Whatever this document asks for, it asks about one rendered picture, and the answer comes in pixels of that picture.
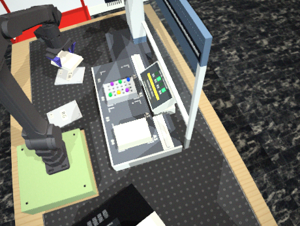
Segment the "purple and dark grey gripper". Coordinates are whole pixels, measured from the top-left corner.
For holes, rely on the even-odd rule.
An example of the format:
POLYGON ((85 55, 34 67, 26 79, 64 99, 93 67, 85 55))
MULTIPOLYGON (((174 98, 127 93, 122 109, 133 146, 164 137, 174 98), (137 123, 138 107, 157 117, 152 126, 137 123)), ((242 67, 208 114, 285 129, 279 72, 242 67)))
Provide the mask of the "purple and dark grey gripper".
POLYGON ((62 67, 61 59, 60 59, 60 57, 57 57, 58 53, 60 51, 66 52, 68 50, 70 53, 73 54, 76 42, 75 42, 75 40, 73 40, 69 37, 63 36, 61 34, 61 32, 58 35, 58 37, 55 37, 55 38, 52 38, 49 40, 53 46, 53 49, 47 47, 46 57, 48 59, 52 60, 53 62, 55 62, 59 67, 62 67), (71 50, 70 50, 70 47, 71 47, 71 50))

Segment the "white rectangular block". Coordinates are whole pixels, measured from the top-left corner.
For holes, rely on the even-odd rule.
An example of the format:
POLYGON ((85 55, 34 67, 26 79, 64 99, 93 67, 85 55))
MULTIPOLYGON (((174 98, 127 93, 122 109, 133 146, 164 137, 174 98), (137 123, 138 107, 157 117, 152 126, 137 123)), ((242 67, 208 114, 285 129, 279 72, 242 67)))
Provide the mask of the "white rectangular block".
POLYGON ((145 118, 113 127, 119 150, 124 150, 152 141, 145 118))

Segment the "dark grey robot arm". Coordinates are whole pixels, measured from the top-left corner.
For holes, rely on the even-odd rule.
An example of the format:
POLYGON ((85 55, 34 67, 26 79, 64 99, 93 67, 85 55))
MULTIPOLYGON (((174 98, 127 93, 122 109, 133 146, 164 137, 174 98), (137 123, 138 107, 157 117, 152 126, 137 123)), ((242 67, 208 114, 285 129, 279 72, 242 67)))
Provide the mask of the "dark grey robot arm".
POLYGON ((35 153, 43 158, 46 173, 49 175, 70 168, 61 128, 54 123, 48 123, 37 112, 9 71, 4 54, 11 39, 39 24, 42 26, 33 33, 37 39, 45 42, 48 48, 53 49, 49 39, 60 34, 58 27, 61 17, 61 11, 53 4, 32 6, 0 15, 0 103, 22 126, 22 137, 27 149, 35 150, 35 153))

